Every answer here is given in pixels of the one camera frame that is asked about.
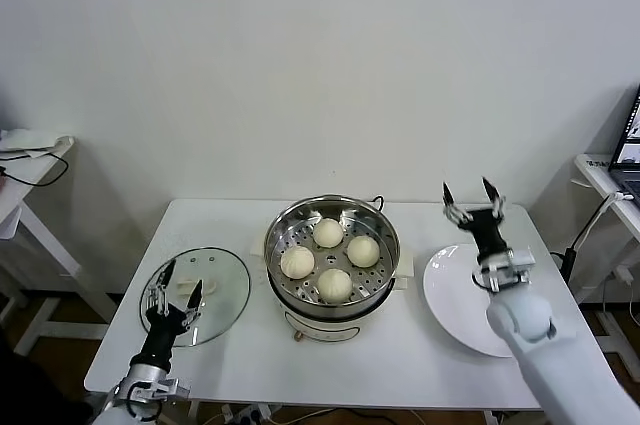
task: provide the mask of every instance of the laptop screen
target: laptop screen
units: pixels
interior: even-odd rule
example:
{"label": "laptop screen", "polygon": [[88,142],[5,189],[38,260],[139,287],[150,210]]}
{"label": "laptop screen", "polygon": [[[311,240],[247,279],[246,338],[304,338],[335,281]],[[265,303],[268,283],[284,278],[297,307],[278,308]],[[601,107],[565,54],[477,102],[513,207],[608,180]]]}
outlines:
{"label": "laptop screen", "polygon": [[611,168],[640,168],[640,89],[636,94],[629,119],[625,125],[620,142],[611,157]]}

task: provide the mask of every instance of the robotic arm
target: robotic arm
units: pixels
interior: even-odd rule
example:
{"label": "robotic arm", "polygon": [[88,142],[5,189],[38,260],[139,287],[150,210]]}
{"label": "robotic arm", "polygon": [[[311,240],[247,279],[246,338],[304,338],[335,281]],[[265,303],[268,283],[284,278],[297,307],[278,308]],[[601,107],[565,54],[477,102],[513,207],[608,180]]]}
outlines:
{"label": "robotic arm", "polygon": [[150,328],[142,350],[129,362],[129,373],[111,391],[94,425],[155,422],[164,401],[189,396],[189,389],[181,386],[178,379],[167,378],[167,374],[171,371],[171,348],[176,337],[185,333],[200,316],[202,281],[191,292],[186,310],[179,310],[166,297],[174,268],[175,260],[172,260],[151,289],[145,313]]}
{"label": "robotic arm", "polygon": [[487,290],[487,319],[518,361],[522,376],[554,425],[640,424],[640,409],[611,370],[583,345],[574,330],[553,316],[551,305],[529,283],[535,261],[529,251],[508,247],[498,229],[504,198],[483,179],[492,206],[458,208],[444,184],[444,212],[473,234],[478,265],[471,277]]}

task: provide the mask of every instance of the steamer basket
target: steamer basket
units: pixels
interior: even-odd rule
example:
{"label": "steamer basket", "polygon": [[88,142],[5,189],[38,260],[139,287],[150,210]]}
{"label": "steamer basket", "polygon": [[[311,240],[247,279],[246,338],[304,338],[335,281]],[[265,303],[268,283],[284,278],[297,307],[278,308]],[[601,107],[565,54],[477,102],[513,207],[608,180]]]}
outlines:
{"label": "steamer basket", "polygon": [[[334,248],[321,248],[313,240],[313,227],[323,218],[338,221],[345,230],[344,239]],[[373,238],[380,246],[380,258],[369,268],[358,268],[347,257],[349,242],[360,235]],[[296,245],[307,247],[315,259],[311,274],[300,280],[288,278],[280,270],[280,257]],[[382,212],[366,202],[341,195],[323,195],[294,203],[276,217],[265,236],[264,260],[277,296],[315,320],[350,320],[373,310],[393,287],[399,256],[398,236]],[[317,279],[329,268],[347,272],[353,281],[351,296],[343,304],[325,303],[318,294]]]}

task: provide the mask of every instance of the cable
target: cable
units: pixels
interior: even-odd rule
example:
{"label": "cable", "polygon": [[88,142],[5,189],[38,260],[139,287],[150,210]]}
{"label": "cable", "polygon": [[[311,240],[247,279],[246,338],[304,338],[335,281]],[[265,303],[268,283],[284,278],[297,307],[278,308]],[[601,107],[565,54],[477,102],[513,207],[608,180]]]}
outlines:
{"label": "cable", "polygon": [[416,418],[420,421],[422,425],[427,425],[426,422],[422,420],[422,417],[418,415],[418,412],[416,412],[415,410],[409,410],[409,411],[416,416]]}
{"label": "cable", "polygon": [[[360,418],[366,418],[366,419],[374,419],[374,420],[384,420],[385,422],[390,423],[391,425],[398,425],[398,423],[395,420],[390,419],[389,417],[385,417],[384,415],[367,415],[364,413],[360,413],[360,412],[356,412],[355,410],[351,409],[351,408],[334,408],[334,409],[327,409],[327,410],[321,410],[319,412],[316,412],[315,414],[310,414],[306,417],[302,417],[299,418],[298,420],[296,420],[295,422],[293,422],[295,425],[300,425],[300,423],[302,423],[303,420],[306,420],[307,418],[311,418],[311,416],[323,416],[323,415],[328,415],[330,413],[336,412],[338,410],[345,410],[349,413],[352,413],[353,415],[356,415],[357,417]],[[288,422],[287,424],[280,424],[280,425],[290,425],[291,422]]]}
{"label": "cable", "polygon": [[0,162],[12,162],[14,160],[22,160],[23,158],[31,158],[30,155],[20,155],[18,157],[0,158]]}
{"label": "cable", "polygon": [[69,162],[67,162],[64,158],[61,158],[61,157],[58,157],[57,155],[54,155],[53,153],[47,153],[46,155],[49,155],[49,156],[55,158],[56,160],[58,160],[59,162],[62,162],[64,164],[64,170],[62,170],[62,172],[60,172],[57,177],[55,177],[52,180],[49,180],[48,182],[45,182],[45,183],[30,183],[30,182],[27,182],[27,181],[22,180],[20,178],[14,177],[13,175],[9,175],[6,172],[6,169],[4,169],[2,167],[0,167],[0,175],[2,175],[4,177],[7,177],[7,178],[10,178],[11,180],[15,180],[16,182],[22,183],[24,185],[29,185],[29,186],[32,186],[32,187],[48,187],[49,185],[53,185],[58,180],[60,180],[65,173],[67,173],[67,170],[69,170]]}
{"label": "cable", "polygon": [[162,413],[162,402],[157,402],[158,409],[153,415],[150,415],[148,417],[138,416],[131,408],[131,395],[133,395],[133,391],[136,388],[149,389],[151,388],[151,384],[147,382],[135,382],[133,385],[131,385],[131,388],[129,388],[129,390],[127,391],[127,398],[125,398],[124,400],[124,406],[127,409],[127,413],[129,413],[129,415],[131,415],[135,420],[140,420],[141,422],[155,422]]}
{"label": "cable", "polygon": [[378,205],[378,211],[381,212],[382,209],[384,208],[384,197],[382,195],[378,195],[376,198],[374,198],[371,201],[373,203],[376,203],[378,200],[380,200],[380,205]]}
{"label": "cable", "polygon": [[297,423],[300,423],[302,420],[306,420],[307,418],[315,417],[317,415],[326,415],[327,413],[331,413],[331,412],[334,412],[336,410],[337,410],[337,408],[325,408],[324,410],[318,410],[317,412],[309,413],[307,415],[304,415],[303,417],[296,418],[295,420],[290,420],[290,421],[284,422],[284,423],[276,422],[276,421],[272,420],[271,418],[268,418],[267,420],[269,420],[274,425],[291,425],[292,423],[296,423],[297,424]]}
{"label": "cable", "polygon": [[631,311],[631,304],[633,303],[633,287],[629,285],[629,288],[631,288],[631,298],[629,299],[629,316],[631,317],[631,320],[633,320],[633,323],[640,327],[640,322],[636,320],[636,317],[633,316],[633,312]]}
{"label": "cable", "polygon": [[356,412],[351,408],[343,408],[343,410],[346,410],[349,413],[353,413],[354,415],[360,418],[373,418],[376,420],[384,420],[385,422],[389,422],[391,425],[398,425],[398,423],[395,420],[392,420],[389,417],[385,417],[384,415],[366,415],[364,413]]}
{"label": "cable", "polygon": [[220,418],[222,415],[224,415],[223,413],[219,413],[218,415],[214,415],[213,417],[207,419],[202,425],[209,425],[211,422],[213,422],[216,418]]}
{"label": "cable", "polygon": [[589,220],[587,220],[587,223],[585,223],[584,227],[582,227],[582,230],[580,230],[580,233],[578,233],[578,235],[576,236],[576,239],[573,241],[573,243],[571,244],[571,247],[569,247],[569,248],[575,249],[576,244],[578,243],[578,240],[580,239],[582,234],[585,233],[585,232],[587,232],[587,234],[589,233],[587,230],[591,230],[591,227],[593,227],[593,224],[595,224],[595,221],[593,223],[591,223],[592,220],[600,213],[600,210],[602,209],[602,207],[604,207],[604,204],[609,201],[609,199],[610,199],[610,196],[607,195],[605,197],[605,199],[602,200],[602,202],[600,202],[600,205],[598,205],[598,208],[596,208],[596,210],[593,212],[593,214],[591,215]]}
{"label": "cable", "polygon": [[564,254],[553,252],[554,255],[562,258],[562,265],[560,266],[560,275],[562,275],[562,278],[564,279],[565,283],[569,283],[569,279],[571,278],[571,272],[573,271],[573,264],[576,261],[576,255],[578,254],[578,250],[580,250],[582,245],[584,245],[584,242],[587,240],[587,237],[589,236],[589,232],[591,232],[591,229],[596,224],[598,219],[604,214],[604,212],[607,211],[607,209],[612,204],[620,200],[631,200],[631,199],[633,199],[632,195],[624,194],[622,192],[612,192],[609,195],[607,195],[605,199],[602,200],[602,202],[600,202],[600,205],[598,205],[598,208],[596,208],[596,210],[593,212],[591,217],[589,217],[589,220],[587,220],[587,223],[585,223],[584,227],[582,227],[582,230],[580,230],[580,233],[576,235],[576,238],[574,239],[571,246],[567,247],[567,249],[564,251]]}

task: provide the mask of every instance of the white table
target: white table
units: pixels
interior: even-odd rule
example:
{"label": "white table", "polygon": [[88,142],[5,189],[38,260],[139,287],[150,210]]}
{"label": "white table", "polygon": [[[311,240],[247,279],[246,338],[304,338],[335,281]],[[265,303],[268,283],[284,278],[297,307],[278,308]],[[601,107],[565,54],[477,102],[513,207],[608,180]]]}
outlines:
{"label": "white table", "polygon": [[[72,141],[60,144],[55,154],[62,157],[73,145]],[[0,155],[3,158],[22,155],[22,153],[7,153]],[[23,160],[2,161],[0,165],[5,167],[7,173],[16,176],[26,182],[39,182],[58,160],[51,156],[28,158]],[[80,264],[65,250],[53,234],[45,227],[35,213],[23,201],[33,186],[25,185],[15,180],[6,178],[0,188],[0,223],[2,223],[17,207],[21,209],[20,222],[33,234],[33,236],[56,259],[60,271],[68,274],[76,285],[77,293],[93,308],[105,321],[113,318],[116,305],[100,290],[90,275],[83,270]],[[3,277],[1,291],[10,296],[7,307],[2,311],[0,319],[6,320],[11,311],[23,305],[24,296]],[[105,325],[85,325],[75,323],[58,323],[48,321],[55,310],[59,299],[48,298],[31,321],[22,338],[16,345],[15,351],[21,355],[27,355],[40,336],[65,337],[65,338],[94,338],[100,339],[106,331]]]}
{"label": "white table", "polygon": [[[174,349],[171,375],[189,378],[193,400],[363,406],[410,409],[539,408],[514,359],[475,352],[440,327],[421,291],[428,259],[454,243],[470,243],[442,214],[442,205],[386,203],[384,213],[415,254],[416,278],[393,291],[353,340],[296,342],[278,312],[264,263],[253,243],[290,202],[176,200],[167,209],[85,378],[90,391],[107,392],[127,373],[145,333],[140,293],[153,272],[186,249],[218,246],[250,269],[247,308],[221,337]],[[506,209],[503,235],[530,246],[532,280],[557,316],[573,324],[592,351],[590,367],[608,365],[525,210]]]}
{"label": "white table", "polygon": [[[575,164],[578,170],[582,172],[589,184],[602,197],[606,197],[612,192],[620,190],[620,187],[613,181],[609,175],[610,155],[578,155]],[[609,267],[599,267],[593,270],[589,277],[592,285],[602,283],[607,275],[621,262],[627,261],[630,257],[638,255],[638,241],[640,241],[640,209],[634,202],[622,201],[611,205],[611,210],[620,218],[620,221],[627,227],[633,235],[627,245],[616,256]],[[575,297],[578,303],[581,303],[593,292],[592,287],[583,287],[576,291]],[[614,316],[610,313],[598,312],[596,314],[598,320],[602,323],[603,328],[608,336],[598,337],[598,343],[603,352],[618,353],[625,364],[627,371],[636,382],[640,382],[640,359],[635,353],[633,347],[627,340],[626,335],[616,322]]]}

